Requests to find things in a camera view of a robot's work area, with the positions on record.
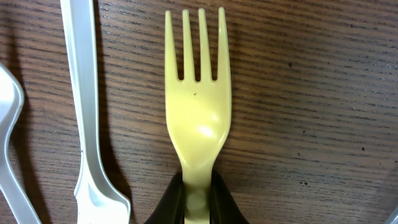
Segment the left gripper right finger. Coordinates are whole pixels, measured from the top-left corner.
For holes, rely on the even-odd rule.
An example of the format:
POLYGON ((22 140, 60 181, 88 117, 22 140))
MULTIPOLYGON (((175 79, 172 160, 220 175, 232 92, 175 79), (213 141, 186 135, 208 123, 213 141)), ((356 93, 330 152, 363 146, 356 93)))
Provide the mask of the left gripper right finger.
POLYGON ((222 176, 212 172, 210 188, 211 224, 249 224, 240 212, 222 176))

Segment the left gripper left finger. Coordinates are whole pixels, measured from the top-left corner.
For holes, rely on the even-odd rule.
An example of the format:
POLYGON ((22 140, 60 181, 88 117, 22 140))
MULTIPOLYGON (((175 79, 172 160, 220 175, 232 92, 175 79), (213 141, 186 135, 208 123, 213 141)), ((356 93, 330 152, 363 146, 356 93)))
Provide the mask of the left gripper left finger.
POLYGON ((176 173, 145 224, 184 224, 185 187, 182 173, 176 173))

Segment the thin white plastic fork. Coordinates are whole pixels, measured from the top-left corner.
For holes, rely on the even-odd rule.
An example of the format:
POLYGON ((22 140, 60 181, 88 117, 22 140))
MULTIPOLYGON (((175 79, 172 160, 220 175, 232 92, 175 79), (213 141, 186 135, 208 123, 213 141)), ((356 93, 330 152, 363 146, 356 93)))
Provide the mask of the thin white plastic fork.
POLYGON ((80 137, 80 172, 74 190, 77 222, 128 223, 131 203, 108 179, 101 161, 93 1, 61 0, 60 4, 80 137))

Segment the yellow plastic fork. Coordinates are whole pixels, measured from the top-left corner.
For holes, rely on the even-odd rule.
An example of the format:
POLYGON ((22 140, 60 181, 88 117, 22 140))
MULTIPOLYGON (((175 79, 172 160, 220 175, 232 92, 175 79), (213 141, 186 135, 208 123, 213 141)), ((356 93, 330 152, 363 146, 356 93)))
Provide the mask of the yellow plastic fork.
POLYGON ((231 69, 224 8, 218 10, 217 79, 211 74, 205 10, 198 10, 200 81, 195 80, 190 16, 183 10, 183 79, 177 59, 170 11, 165 13, 165 114, 169 136, 182 166, 184 223, 210 222, 213 165, 231 126, 231 69))

